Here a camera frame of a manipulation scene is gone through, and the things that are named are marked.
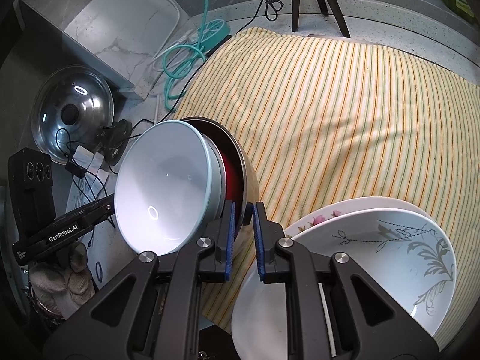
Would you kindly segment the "white plate grey leaf pattern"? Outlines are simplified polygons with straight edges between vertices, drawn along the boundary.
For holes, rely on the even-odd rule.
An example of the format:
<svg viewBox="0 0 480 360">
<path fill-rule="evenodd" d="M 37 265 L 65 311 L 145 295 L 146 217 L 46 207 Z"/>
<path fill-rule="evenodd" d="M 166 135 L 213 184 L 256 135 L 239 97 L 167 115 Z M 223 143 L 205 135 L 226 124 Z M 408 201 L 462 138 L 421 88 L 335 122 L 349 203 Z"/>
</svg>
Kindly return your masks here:
<svg viewBox="0 0 480 360">
<path fill-rule="evenodd" d="M 452 303 L 456 257 L 433 219 L 375 208 L 320 223 L 292 237 L 314 253 L 350 255 L 422 328 L 434 335 Z M 285 286 L 249 272 L 233 309 L 233 343 L 241 359 L 286 359 Z"/>
</svg>

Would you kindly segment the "white plate small pink flowers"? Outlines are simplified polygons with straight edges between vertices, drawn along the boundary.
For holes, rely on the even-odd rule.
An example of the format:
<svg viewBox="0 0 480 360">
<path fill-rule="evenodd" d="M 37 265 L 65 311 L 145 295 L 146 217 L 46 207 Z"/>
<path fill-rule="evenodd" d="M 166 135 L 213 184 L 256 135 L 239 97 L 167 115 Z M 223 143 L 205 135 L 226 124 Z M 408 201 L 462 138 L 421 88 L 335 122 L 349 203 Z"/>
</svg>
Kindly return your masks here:
<svg viewBox="0 0 480 360">
<path fill-rule="evenodd" d="M 318 224 L 335 219 L 341 215 L 375 208 L 403 209 L 416 212 L 431 219 L 431 216 L 418 206 L 400 199 L 392 197 L 357 197 L 336 202 L 331 205 L 324 206 L 319 210 L 313 211 L 312 213 L 307 214 L 303 218 L 290 225 L 284 230 L 284 233 L 288 237 L 293 237 Z"/>
</svg>

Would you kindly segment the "white pale-blue ceramic bowl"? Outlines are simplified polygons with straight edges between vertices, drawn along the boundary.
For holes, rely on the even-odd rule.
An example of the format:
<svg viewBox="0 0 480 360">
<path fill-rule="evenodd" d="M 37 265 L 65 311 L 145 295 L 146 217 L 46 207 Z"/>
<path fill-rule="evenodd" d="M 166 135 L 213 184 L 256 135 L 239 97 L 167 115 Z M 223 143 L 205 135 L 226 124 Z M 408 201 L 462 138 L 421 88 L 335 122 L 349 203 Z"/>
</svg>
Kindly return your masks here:
<svg viewBox="0 0 480 360">
<path fill-rule="evenodd" d="M 115 218 L 136 253 L 170 254 L 218 218 L 224 162 L 212 140 L 181 120 L 158 123 L 131 145 L 115 183 Z"/>
</svg>

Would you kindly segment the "stainless steel bowl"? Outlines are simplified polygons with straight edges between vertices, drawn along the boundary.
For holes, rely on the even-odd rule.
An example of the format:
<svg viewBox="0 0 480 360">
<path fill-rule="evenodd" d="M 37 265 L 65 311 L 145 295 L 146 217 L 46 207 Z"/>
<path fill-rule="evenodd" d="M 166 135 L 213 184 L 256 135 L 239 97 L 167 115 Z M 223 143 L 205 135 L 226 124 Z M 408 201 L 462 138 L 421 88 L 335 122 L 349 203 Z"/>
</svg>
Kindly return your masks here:
<svg viewBox="0 0 480 360">
<path fill-rule="evenodd" d="M 235 224 L 238 233 L 242 227 L 247 226 L 247 220 L 251 217 L 248 206 L 260 200 L 260 187 L 255 169 L 238 140 L 219 122 L 200 116 L 186 117 L 182 121 L 208 137 L 219 152 L 223 151 L 234 161 L 238 172 L 241 173 L 242 197 L 240 202 L 235 202 Z"/>
</svg>

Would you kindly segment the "red steel bowl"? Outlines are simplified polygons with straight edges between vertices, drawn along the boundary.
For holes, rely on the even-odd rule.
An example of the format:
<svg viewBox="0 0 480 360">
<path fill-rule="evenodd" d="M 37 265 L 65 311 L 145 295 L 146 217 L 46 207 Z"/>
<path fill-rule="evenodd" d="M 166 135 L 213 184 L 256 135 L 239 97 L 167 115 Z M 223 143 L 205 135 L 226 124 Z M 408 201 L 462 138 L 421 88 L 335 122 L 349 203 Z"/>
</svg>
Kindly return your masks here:
<svg viewBox="0 0 480 360">
<path fill-rule="evenodd" d="M 238 203 L 242 199 L 242 174 L 239 173 L 234 161 L 227 154 L 222 151 L 220 155 L 225 169 L 225 199 Z"/>
</svg>

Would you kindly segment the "beige gloved hand cloth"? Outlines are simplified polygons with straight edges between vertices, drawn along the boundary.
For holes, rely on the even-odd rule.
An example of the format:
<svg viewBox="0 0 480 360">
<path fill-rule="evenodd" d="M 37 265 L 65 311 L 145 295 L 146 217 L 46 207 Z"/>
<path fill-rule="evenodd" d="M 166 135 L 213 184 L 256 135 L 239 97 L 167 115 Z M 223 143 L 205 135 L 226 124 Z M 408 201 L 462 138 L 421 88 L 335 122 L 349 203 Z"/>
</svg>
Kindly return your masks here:
<svg viewBox="0 0 480 360">
<path fill-rule="evenodd" d="M 68 320 L 95 295 L 87 263 L 86 246 L 76 241 L 60 250 L 58 259 L 30 264 L 28 277 L 38 305 Z"/>
</svg>

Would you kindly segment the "yellow striped cloth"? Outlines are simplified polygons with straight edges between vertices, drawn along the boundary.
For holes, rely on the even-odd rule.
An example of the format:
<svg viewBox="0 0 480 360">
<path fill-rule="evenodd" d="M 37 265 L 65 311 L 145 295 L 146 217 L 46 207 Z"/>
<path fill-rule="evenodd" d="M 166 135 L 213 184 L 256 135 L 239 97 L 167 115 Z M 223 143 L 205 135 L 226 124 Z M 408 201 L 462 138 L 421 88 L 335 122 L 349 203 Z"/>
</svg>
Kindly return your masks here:
<svg viewBox="0 0 480 360">
<path fill-rule="evenodd" d="M 428 213 L 457 261 L 439 347 L 461 331 L 479 300 L 478 86 L 390 47 L 249 28 L 203 65 L 175 116 L 233 134 L 283 226 L 363 196 Z"/>
</svg>

